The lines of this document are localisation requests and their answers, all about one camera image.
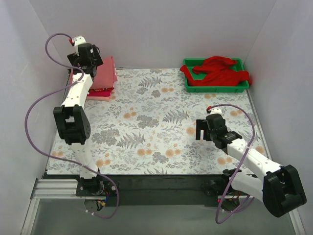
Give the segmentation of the pink t shirt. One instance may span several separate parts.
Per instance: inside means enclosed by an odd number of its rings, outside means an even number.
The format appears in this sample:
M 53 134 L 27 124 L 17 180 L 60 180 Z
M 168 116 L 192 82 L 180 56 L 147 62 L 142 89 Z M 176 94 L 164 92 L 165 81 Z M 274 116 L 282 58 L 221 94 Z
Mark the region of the pink t shirt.
M 112 88 L 114 82 L 117 81 L 117 75 L 114 66 L 113 57 L 107 57 L 102 59 L 103 64 L 97 67 L 95 66 L 83 66 L 82 69 L 85 73 L 93 73 L 96 71 L 96 75 L 93 79 L 93 84 L 90 89 L 107 89 Z

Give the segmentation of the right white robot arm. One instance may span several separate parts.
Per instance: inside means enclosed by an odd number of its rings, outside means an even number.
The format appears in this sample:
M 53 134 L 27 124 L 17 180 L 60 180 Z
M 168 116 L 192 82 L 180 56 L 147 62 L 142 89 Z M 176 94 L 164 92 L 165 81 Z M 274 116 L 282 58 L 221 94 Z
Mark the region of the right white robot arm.
M 220 114 L 210 114 L 196 121 L 196 139 L 211 141 L 227 155 L 242 160 L 252 175 L 241 170 L 224 170 L 220 180 L 209 184 L 217 194 L 244 192 L 265 205 L 275 217 L 306 204 L 307 198 L 297 169 L 292 165 L 276 163 L 254 148 L 250 148 L 241 135 L 229 131 Z

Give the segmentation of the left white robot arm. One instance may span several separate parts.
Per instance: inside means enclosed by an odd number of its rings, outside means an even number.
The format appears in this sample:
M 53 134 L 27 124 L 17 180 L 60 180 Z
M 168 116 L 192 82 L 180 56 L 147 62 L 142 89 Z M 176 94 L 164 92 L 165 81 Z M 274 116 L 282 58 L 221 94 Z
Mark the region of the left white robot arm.
M 84 104 L 97 73 L 102 65 L 99 50 L 95 45 L 86 42 L 75 42 L 75 53 L 67 57 L 72 66 L 72 83 L 75 83 L 60 107 L 53 110 L 59 137 L 68 144 L 81 163 L 80 184 L 83 190 L 94 196 L 100 195 L 104 184 L 97 175 L 99 168 L 92 158 L 89 137 L 91 126 L 84 111 Z

